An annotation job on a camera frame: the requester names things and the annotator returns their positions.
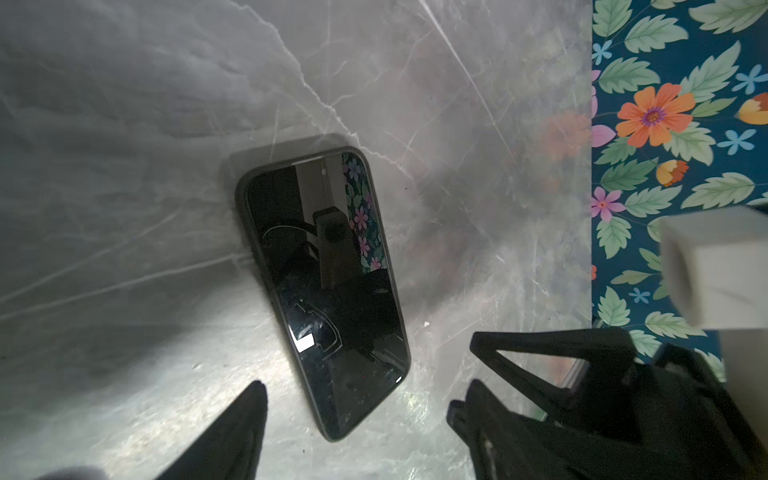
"blue flower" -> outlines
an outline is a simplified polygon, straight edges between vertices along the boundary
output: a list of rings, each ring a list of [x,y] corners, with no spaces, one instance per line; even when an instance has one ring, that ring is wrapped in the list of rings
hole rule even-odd
[[[613,42],[613,40],[607,40],[602,47],[598,43],[592,45],[592,50],[594,50],[594,53],[592,54],[592,60],[594,60],[595,65],[599,65],[600,62],[603,61],[603,58],[608,60],[610,57],[614,56],[614,54],[608,51]]]
[[[648,303],[648,299],[645,298],[645,297],[646,296],[650,296],[650,292],[641,292],[639,288],[635,287],[634,288],[634,293],[630,293],[629,296],[633,296],[634,297],[634,302],[635,303],[640,303],[640,301],[642,300],[643,303],[647,304]]]
[[[739,150],[739,147],[743,148],[744,150],[752,150],[755,148],[754,144],[751,144],[748,141],[745,141],[747,138],[752,137],[757,130],[754,128],[751,128],[749,130],[744,131],[744,133],[739,136],[735,131],[728,130],[725,132],[725,136],[728,137],[728,141],[721,141],[719,144],[717,144],[718,147],[730,147],[728,150],[729,155],[733,155]]]
[[[755,84],[768,80],[768,73],[760,75],[759,77],[757,76],[762,68],[762,65],[755,65],[752,67],[752,71],[750,72],[749,76],[743,73],[737,73],[736,79],[741,80],[741,83],[731,88],[731,91],[741,90],[742,88],[746,87],[746,90],[744,91],[745,94],[751,95],[755,93]]]

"yellow flower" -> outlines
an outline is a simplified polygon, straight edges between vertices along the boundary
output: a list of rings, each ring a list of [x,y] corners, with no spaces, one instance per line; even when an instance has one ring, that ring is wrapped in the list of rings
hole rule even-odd
[[[768,125],[768,93],[745,101],[736,116],[750,125]]]
[[[688,171],[688,164],[682,160],[670,160],[662,163],[656,169],[656,180],[665,187],[683,180]]]

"pink flower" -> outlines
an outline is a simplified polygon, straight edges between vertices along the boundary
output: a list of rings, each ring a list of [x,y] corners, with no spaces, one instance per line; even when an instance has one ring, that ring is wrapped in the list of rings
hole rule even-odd
[[[592,125],[592,148],[602,147],[615,136],[616,132],[607,125]]]
[[[364,257],[367,257],[368,256],[368,252],[371,251],[371,246],[368,245],[368,239],[367,238],[362,238],[362,237],[357,237],[357,240],[360,243],[360,254],[363,255]]]
[[[590,204],[592,218],[595,218],[598,214],[600,214],[600,218],[604,222],[610,222],[611,218],[613,218],[613,214],[611,212],[625,211],[627,208],[616,201],[620,196],[621,190],[614,190],[606,196],[605,190],[603,190],[602,187],[595,188],[594,198]]]
[[[592,71],[592,81],[600,76],[599,70]],[[592,118],[598,112],[598,91],[592,85]],[[592,148],[602,147],[613,140],[616,132],[606,125],[592,125]]]
[[[368,228],[368,214],[362,209],[362,207],[355,210],[355,223],[357,223],[357,230],[364,230]]]

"gray marble surface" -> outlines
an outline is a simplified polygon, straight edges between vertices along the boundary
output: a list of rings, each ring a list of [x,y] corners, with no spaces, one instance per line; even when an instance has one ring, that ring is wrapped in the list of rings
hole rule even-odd
[[[588,0],[0,5],[0,465],[153,478],[252,379],[258,478],[469,478],[445,424],[476,330],[585,327]],[[412,350],[347,439],[315,427],[233,189],[366,154]],[[551,378],[563,365],[518,357]]]

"orange flower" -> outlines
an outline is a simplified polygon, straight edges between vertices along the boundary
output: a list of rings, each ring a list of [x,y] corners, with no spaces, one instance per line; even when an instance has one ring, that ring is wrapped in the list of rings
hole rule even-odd
[[[656,169],[656,180],[665,187],[683,180],[683,174],[688,171],[688,164],[682,160],[670,160],[662,163]]]
[[[745,101],[736,116],[751,125],[768,125],[768,93]]]
[[[680,90],[680,85],[663,84],[659,95],[653,87],[634,94],[637,105],[626,103],[619,111],[618,117],[626,120],[616,125],[619,137],[631,134],[627,144],[637,148],[650,137],[650,144],[658,147],[672,140],[670,129],[682,133],[694,118],[681,112],[693,108],[696,101],[691,93],[678,97]]]

